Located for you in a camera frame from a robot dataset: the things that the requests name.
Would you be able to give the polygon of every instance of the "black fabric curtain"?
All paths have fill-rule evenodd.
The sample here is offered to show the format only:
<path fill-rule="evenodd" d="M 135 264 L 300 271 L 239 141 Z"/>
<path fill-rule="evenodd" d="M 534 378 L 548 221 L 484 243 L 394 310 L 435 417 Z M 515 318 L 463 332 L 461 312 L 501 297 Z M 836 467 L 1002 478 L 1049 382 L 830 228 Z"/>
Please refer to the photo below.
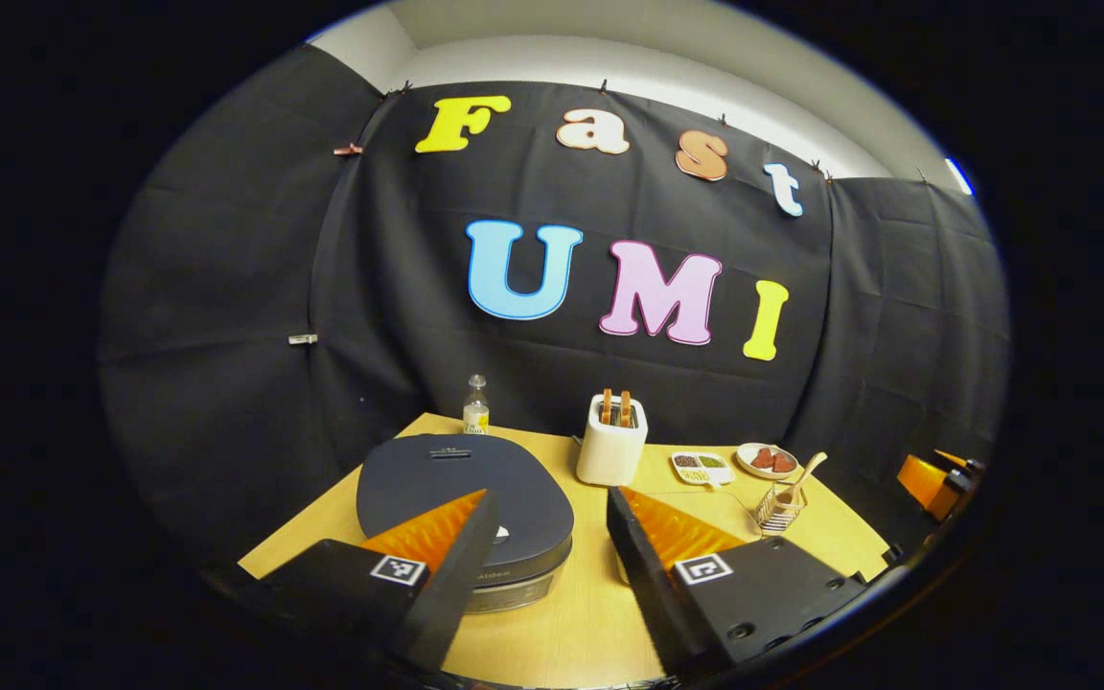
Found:
<path fill-rule="evenodd" d="M 331 151 L 380 100 L 342 62 L 295 49 L 172 146 L 115 242 L 105 414 L 141 498 L 201 563 L 233 563 L 348 469 L 309 351 L 287 338 L 310 332 Z"/>
<path fill-rule="evenodd" d="M 437 102 L 496 95 L 510 108 L 464 135 L 466 148 L 416 152 Z M 617 115 L 627 151 L 561 144 L 580 108 Z M 723 179 L 678 167 L 687 130 L 726 142 Z M 364 153 L 331 153 L 350 142 Z M 781 208 L 767 163 L 797 180 L 802 215 Z M 546 278 L 535 231 L 582 233 L 556 309 L 519 320 L 474 301 L 466 229 L 488 220 L 521 227 L 505 267 L 517 294 Z M 705 344 L 669 337 L 683 305 L 652 336 L 645 305 L 631 336 L 601 329 L 617 241 L 649 245 L 662 280 L 693 255 L 716 258 Z M 314 47 L 174 145 L 106 276 L 106 415 L 141 497 L 201 563 L 240 559 L 421 412 L 460 415 L 476 372 L 500 426 L 580 435 L 592 394 L 627 389 L 649 442 L 828 450 L 822 479 L 909 546 L 904 524 L 921 511 L 895 484 L 907 439 L 985 454 L 1007 379 L 999 255 L 969 198 L 827 183 L 757 137 L 622 93 L 382 95 Z M 766 361 L 744 355 L 758 279 L 788 291 Z M 318 341 L 288 343 L 301 333 Z"/>
<path fill-rule="evenodd" d="M 1002 263 L 972 197 L 838 179 L 820 354 L 788 435 L 820 479 L 911 551 L 934 522 L 898 484 L 911 452 L 989 460 L 1011 365 Z"/>

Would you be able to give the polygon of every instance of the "blue letter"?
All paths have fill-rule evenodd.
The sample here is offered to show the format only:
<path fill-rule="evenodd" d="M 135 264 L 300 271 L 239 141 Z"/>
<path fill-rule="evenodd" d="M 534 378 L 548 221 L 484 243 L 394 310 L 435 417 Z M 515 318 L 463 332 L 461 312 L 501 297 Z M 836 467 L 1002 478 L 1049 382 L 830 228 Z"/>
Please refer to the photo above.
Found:
<path fill-rule="evenodd" d="M 503 319 L 531 320 L 551 315 L 564 301 L 570 289 L 570 262 L 573 248 L 582 242 L 582 231 L 546 224 L 534 235 L 548 247 L 543 252 L 543 284 L 539 291 L 518 294 L 509 288 L 509 250 L 522 236 L 522 227 L 512 222 L 468 225 L 471 238 L 468 291 L 480 309 Z"/>
<path fill-rule="evenodd" d="M 767 176 L 774 178 L 774 199 L 778 201 L 781 210 L 788 215 L 803 215 L 803 204 L 795 200 L 792 189 L 798 189 L 798 180 L 789 176 L 786 166 L 781 163 L 766 163 L 764 167 Z"/>

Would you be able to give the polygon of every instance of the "red food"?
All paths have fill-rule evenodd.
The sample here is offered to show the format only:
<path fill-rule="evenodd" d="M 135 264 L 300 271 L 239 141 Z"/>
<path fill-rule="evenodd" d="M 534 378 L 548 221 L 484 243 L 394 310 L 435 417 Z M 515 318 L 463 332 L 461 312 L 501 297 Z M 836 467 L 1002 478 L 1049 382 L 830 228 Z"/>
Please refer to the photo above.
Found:
<path fill-rule="evenodd" d="M 762 448 L 758 450 L 757 458 L 752 460 L 752 466 L 754 468 L 774 467 L 774 455 L 771 454 L 769 448 Z"/>
<path fill-rule="evenodd" d="M 774 456 L 774 471 L 781 475 L 781 473 L 793 470 L 793 468 L 795 468 L 795 460 L 789 459 L 785 454 Z"/>

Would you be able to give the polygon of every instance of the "orange object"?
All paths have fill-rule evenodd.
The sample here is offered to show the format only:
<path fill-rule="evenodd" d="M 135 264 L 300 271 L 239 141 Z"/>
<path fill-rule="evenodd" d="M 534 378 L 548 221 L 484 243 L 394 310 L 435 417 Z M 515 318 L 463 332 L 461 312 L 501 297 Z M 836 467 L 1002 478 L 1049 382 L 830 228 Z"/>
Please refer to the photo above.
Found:
<path fill-rule="evenodd" d="M 385 532 L 367 539 L 360 546 L 380 554 L 422 561 L 428 564 L 429 575 L 435 575 L 486 490 L 475 490 L 402 524 L 395 524 Z"/>
<path fill-rule="evenodd" d="M 665 572 L 670 572 L 678 561 L 744 545 L 740 539 L 704 520 L 694 519 L 678 508 L 638 493 L 627 486 L 622 486 L 619 490 L 645 530 L 645 535 L 650 539 L 654 553 L 658 554 L 658 562 L 662 564 Z"/>
<path fill-rule="evenodd" d="M 942 468 L 925 463 L 916 455 L 906 455 L 902 470 L 896 473 L 896 480 L 902 482 L 902 486 L 911 492 L 911 497 L 914 497 L 915 501 L 926 508 L 940 493 L 943 477 L 946 476 L 948 473 Z"/>
<path fill-rule="evenodd" d="M 932 513 L 934 519 L 943 521 L 952 511 L 952 507 L 956 506 L 956 501 L 960 498 L 960 493 L 952 489 L 951 486 L 942 485 L 940 486 L 938 492 L 934 495 L 932 503 L 926 506 L 928 513 Z"/>
<path fill-rule="evenodd" d="M 945 458 L 947 460 L 952 460 L 952 464 L 955 464 L 956 467 L 959 467 L 959 468 L 969 468 L 969 464 L 967 461 L 965 461 L 964 459 L 960 459 L 960 458 L 956 457 L 956 455 L 945 454 L 945 452 L 940 450 L 940 449 L 936 449 L 936 454 L 941 458 Z"/>

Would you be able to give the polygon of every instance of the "letter u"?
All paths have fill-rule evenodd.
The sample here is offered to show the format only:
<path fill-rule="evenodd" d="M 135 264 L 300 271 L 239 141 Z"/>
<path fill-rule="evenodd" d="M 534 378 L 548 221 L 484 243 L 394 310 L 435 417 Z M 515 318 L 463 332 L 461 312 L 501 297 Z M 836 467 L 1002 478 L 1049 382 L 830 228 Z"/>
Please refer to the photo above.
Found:
<path fill-rule="evenodd" d="M 546 224 L 534 233 L 544 245 L 543 283 L 531 294 L 509 288 L 509 253 L 522 227 L 512 222 L 473 222 L 471 267 L 468 293 L 471 301 L 488 314 L 503 319 L 531 320 L 551 315 L 561 307 L 570 289 L 573 248 L 582 243 L 582 231 L 563 224 Z"/>

